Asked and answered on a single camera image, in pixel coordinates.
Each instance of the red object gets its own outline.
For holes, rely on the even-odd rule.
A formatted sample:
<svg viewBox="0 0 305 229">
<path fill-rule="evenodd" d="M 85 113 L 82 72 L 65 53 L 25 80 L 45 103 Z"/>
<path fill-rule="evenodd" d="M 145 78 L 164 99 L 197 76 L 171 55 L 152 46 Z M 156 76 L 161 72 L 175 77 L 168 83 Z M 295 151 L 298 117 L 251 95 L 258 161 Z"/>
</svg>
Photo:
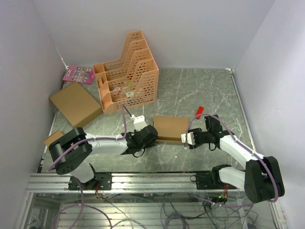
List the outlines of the red object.
<svg viewBox="0 0 305 229">
<path fill-rule="evenodd" d="M 204 107 L 203 107 L 203 106 L 200 106 L 200 107 L 198 108 L 198 110 L 197 110 L 197 112 L 196 112 L 196 115 L 195 115 L 195 116 L 197 116 L 197 115 L 199 115 L 199 114 L 202 114 L 203 110 L 204 110 Z"/>
</svg>

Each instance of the cardboard box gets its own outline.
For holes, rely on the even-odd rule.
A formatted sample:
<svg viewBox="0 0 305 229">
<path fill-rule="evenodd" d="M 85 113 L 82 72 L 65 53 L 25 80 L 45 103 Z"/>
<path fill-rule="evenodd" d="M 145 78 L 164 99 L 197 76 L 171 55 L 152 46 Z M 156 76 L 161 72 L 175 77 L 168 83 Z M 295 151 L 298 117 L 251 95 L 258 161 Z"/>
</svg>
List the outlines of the cardboard box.
<svg viewBox="0 0 305 229">
<path fill-rule="evenodd" d="M 78 83 L 61 89 L 50 99 L 74 127 L 84 127 L 102 113 L 101 105 Z"/>
<path fill-rule="evenodd" d="M 153 127 L 158 131 L 158 140 L 181 143 L 181 134 L 185 134 L 189 118 L 154 115 Z"/>
<path fill-rule="evenodd" d="M 56 132 L 51 134 L 49 137 L 47 137 L 43 142 L 49 148 L 49 145 L 51 145 L 53 142 L 55 142 L 57 139 L 59 139 L 62 136 L 63 136 L 63 133 L 60 130 L 57 130 Z"/>
</svg>

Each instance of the marble table surface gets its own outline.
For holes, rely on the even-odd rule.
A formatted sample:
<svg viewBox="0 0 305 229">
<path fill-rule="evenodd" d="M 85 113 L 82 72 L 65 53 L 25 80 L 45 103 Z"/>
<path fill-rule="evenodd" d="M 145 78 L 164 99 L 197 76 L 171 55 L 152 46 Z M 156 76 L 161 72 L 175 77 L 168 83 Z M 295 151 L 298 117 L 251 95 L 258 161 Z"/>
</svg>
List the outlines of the marble table surface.
<svg viewBox="0 0 305 229">
<path fill-rule="evenodd" d="M 82 86 L 99 101 L 96 81 Z M 232 76 L 224 69 L 161 69 L 159 74 L 157 102 L 131 108 L 136 116 L 145 115 L 147 124 L 153 124 L 153 115 L 194 117 L 199 106 L 204 112 L 217 114 L 246 145 L 251 141 L 245 124 Z M 132 120 L 126 116 L 128 131 L 133 131 Z M 191 128 L 205 130 L 204 119 L 195 120 Z M 64 134 L 72 130 L 72 125 L 57 112 L 51 132 L 61 130 Z M 121 112 L 102 114 L 84 127 L 85 132 L 95 135 L 116 135 L 123 133 Z M 47 172 L 52 163 L 48 150 L 43 155 L 42 170 Z M 208 145 L 194 150 L 184 149 L 182 144 L 158 142 L 157 146 L 146 149 L 140 158 L 132 155 L 92 155 L 86 158 L 97 172 L 161 172 L 210 170 L 222 164 L 242 167 L 229 154 L 216 149 L 210 151 Z"/>
</svg>

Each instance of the pink book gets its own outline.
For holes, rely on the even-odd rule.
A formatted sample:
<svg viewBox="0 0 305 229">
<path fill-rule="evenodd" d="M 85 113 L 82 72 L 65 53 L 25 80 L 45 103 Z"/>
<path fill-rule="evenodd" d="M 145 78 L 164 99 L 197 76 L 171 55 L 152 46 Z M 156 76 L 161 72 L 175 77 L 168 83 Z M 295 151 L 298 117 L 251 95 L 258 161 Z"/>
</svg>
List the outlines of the pink book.
<svg viewBox="0 0 305 229">
<path fill-rule="evenodd" d="M 93 68 L 69 65 L 62 80 L 92 84 L 94 80 L 94 70 Z"/>
</svg>

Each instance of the white wall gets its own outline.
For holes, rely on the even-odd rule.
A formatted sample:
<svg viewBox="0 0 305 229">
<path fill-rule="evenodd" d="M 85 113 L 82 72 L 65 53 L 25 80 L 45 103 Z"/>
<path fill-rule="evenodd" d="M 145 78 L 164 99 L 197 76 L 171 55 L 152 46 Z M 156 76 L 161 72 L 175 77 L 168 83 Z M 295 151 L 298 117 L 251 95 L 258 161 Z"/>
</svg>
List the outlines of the white wall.
<svg viewBox="0 0 305 229">
<path fill-rule="evenodd" d="M 235 68 L 274 0 L 33 0 L 67 64 L 120 57 L 142 30 L 159 67 Z"/>
<path fill-rule="evenodd" d="M 276 0 L 235 71 L 258 151 L 275 156 L 290 228 L 304 227 L 305 1 Z"/>
<path fill-rule="evenodd" d="M 64 66 L 33 3 L 0 1 L 0 224 L 15 223 L 39 165 Z"/>
</svg>

